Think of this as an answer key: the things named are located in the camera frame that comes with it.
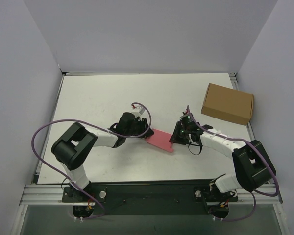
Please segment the pink paper box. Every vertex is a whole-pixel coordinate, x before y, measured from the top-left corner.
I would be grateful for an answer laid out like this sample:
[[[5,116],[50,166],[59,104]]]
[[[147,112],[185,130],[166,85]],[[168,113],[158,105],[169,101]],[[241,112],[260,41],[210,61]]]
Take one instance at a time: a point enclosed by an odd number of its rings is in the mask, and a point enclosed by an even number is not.
[[[172,134],[163,132],[157,129],[153,129],[154,134],[146,139],[146,142],[158,147],[164,151],[167,151],[169,153],[174,152],[173,149],[173,143],[170,142],[170,138],[172,137]]]

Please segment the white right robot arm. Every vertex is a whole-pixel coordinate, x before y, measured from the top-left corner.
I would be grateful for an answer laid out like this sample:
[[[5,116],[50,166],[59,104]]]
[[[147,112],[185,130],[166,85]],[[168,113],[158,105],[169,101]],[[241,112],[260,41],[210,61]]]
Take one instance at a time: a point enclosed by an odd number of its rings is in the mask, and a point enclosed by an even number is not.
[[[210,125],[201,126],[191,113],[180,117],[170,142],[211,148],[233,161],[233,173],[221,175],[209,183],[212,195],[237,189],[253,192],[271,179],[276,182],[276,170],[260,141],[231,138]]]

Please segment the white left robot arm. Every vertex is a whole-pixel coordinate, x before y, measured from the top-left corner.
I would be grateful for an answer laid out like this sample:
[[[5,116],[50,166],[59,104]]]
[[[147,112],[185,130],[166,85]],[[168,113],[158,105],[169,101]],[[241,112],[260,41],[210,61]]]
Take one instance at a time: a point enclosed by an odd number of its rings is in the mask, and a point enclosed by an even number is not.
[[[91,195],[88,187],[90,180],[86,176],[83,163],[93,147],[117,148],[125,143],[128,137],[147,139],[154,135],[145,117],[140,114],[125,112],[119,122],[114,123],[108,131],[90,132],[78,122],[53,144],[52,154],[63,166],[70,179],[73,195],[79,201],[86,201]]]

